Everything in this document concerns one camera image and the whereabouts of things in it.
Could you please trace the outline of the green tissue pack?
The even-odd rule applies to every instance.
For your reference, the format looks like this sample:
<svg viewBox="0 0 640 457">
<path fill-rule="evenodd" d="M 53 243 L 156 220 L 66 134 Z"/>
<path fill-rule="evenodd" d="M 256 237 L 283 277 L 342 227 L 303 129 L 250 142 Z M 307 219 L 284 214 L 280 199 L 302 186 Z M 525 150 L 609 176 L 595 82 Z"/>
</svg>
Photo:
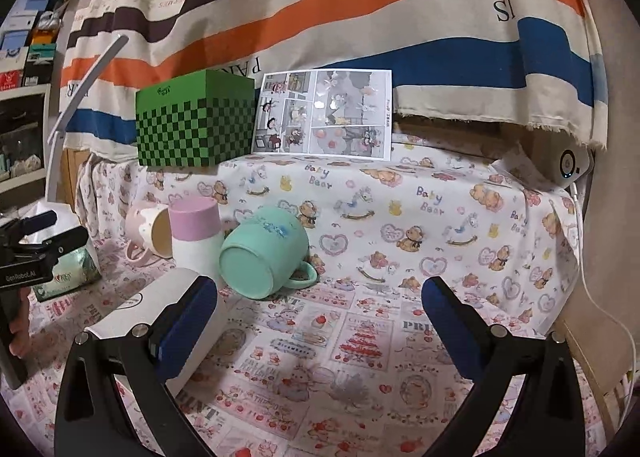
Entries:
<svg viewBox="0 0 640 457">
<path fill-rule="evenodd" d="M 87 245 L 63 255 L 53 268 L 52 274 L 51 281 L 34 287 L 38 302 L 62 297 L 99 281 L 101 273 L 96 251 Z"/>
</svg>

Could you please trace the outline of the mint green mug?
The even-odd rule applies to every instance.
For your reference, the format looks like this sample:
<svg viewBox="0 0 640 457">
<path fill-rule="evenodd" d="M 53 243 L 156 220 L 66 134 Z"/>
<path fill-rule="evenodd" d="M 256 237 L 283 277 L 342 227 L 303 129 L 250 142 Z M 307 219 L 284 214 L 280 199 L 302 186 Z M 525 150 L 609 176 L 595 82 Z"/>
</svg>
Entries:
<svg viewBox="0 0 640 457">
<path fill-rule="evenodd" d="M 265 206 L 226 238 L 219 271 L 232 290 L 262 300 L 282 289 L 305 289 L 317 283 L 318 272 L 306 261 L 308 253 L 306 229 L 294 214 Z"/>
</svg>

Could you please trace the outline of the pink drip-glaze mug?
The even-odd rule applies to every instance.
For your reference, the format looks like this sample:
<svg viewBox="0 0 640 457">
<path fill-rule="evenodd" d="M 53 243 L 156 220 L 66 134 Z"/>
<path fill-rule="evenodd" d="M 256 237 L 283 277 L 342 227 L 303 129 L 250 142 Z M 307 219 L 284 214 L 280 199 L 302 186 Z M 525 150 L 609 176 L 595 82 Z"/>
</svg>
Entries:
<svg viewBox="0 0 640 457">
<path fill-rule="evenodd" d="M 147 266 L 156 258 L 172 257 L 168 207 L 163 204 L 133 203 L 125 221 L 126 260 L 133 266 Z"/>
</svg>

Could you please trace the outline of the pink and white cup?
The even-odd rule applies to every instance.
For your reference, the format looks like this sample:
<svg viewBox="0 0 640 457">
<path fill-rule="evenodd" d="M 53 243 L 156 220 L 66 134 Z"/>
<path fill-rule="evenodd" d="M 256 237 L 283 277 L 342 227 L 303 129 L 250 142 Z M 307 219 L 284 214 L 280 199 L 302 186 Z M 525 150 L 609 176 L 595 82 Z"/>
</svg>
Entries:
<svg viewBox="0 0 640 457">
<path fill-rule="evenodd" d="M 220 283 L 219 257 L 224 243 L 218 203 L 210 197 L 186 197 L 168 207 L 172 258 L 176 266 Z"/>
</svg>

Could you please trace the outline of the baby bear print cloth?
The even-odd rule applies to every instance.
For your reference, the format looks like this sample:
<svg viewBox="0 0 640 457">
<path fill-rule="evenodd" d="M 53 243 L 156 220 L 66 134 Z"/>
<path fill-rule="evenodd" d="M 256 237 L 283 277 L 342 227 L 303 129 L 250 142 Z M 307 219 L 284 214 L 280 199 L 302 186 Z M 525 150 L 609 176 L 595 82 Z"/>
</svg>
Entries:
<svg viewBox="0 0 640 457">
<path fill-rule="evenodd" d="M 219 340 L 178 394 L 221 456 L 417 456 L 470 391 L 421 307 L 439 276 L 489 323 L 538 337 L 578 284 L 582 211 L 520 152 L 455 155 L 398 145 L 387 164 L 246 156 L 209 172 L 152 170 L 91 157 L 76 210 L 101 279 L 32 303 L 29 378 L 2 403 L 38 451 L 54 450 L 55 410 L 76 333 L 169 269 L 125 258 L 138 203 L 202 196 L 239 224 L 288 211 L 319 279 L 252 301 L 228 288 Z"/>
</svg>

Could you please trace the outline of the white ceramic cup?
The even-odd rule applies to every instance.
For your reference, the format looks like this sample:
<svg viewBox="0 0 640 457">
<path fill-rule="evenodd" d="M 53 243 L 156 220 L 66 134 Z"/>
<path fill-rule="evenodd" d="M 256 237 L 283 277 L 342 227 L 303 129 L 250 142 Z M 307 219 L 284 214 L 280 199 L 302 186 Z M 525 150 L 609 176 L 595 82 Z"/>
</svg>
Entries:
<svg viewBox="0 0 640 457">
<path fill-rule="evenodd" d="M 193 269 L 175 267 L 86 330 L 108 340 L 139 324 L 148 326 L 158 378 L 176 396 L 213 349 L 227 319 L 216 283 Z"/>
</svg>

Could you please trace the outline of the green checkered box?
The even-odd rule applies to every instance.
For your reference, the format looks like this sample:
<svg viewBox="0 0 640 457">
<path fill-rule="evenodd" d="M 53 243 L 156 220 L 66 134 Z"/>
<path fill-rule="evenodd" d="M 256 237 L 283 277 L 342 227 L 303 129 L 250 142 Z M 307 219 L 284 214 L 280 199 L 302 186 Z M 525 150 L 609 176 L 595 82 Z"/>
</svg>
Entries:
<svg viewBox="0 0 640 457">
<path fill-rule="evenodd" d="M 152 168 L 207 168 L 250 154 L 255 82 L 202 69 L 136 94 L 138 162 Z"/>
</svg>

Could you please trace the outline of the comic sticker sheet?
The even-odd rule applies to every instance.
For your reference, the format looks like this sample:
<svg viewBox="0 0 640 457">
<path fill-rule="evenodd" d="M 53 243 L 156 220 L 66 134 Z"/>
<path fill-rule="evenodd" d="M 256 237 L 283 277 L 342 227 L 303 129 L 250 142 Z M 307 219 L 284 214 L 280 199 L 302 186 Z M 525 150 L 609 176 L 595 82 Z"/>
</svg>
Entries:
<svg viewBox="0 0 640 457">
<path fill-rule="evenodd" d="M 392 118 L 389 70 L 272 73 L 262 78 L 252 151 L 388 160 Z"/>
</svg>

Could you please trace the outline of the white shelf unit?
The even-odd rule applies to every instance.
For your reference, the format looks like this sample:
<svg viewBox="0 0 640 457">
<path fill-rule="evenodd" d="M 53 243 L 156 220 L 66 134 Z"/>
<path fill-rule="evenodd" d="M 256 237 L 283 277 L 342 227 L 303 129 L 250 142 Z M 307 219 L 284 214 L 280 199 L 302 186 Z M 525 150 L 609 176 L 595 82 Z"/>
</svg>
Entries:
<svg viewBox="0 0 640 457">
<path fill-rule="evenodd" d="M 1 21 L 1 213 L 46 191 L 58 36 L 70 0 L 16 0 Z"/>
</svg>

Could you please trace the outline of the striped Paris blanket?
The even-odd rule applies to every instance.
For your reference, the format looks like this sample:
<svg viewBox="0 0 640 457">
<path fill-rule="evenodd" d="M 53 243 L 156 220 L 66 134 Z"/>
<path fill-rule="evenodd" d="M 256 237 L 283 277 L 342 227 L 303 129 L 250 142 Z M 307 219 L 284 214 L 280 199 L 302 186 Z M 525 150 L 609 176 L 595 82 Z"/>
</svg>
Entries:
<svg viewBox="0 0 640 457">
<path fill-rule="evenodd" d="M 608 90 L 588 0 L 79 0 L 61 98 L 116 35 L 65 144 L 134 158 L 134 97 L 204 68 L 255 81 L 321 67 L 388 69 L 397 113 L 608 142 Z"/>
</svg>

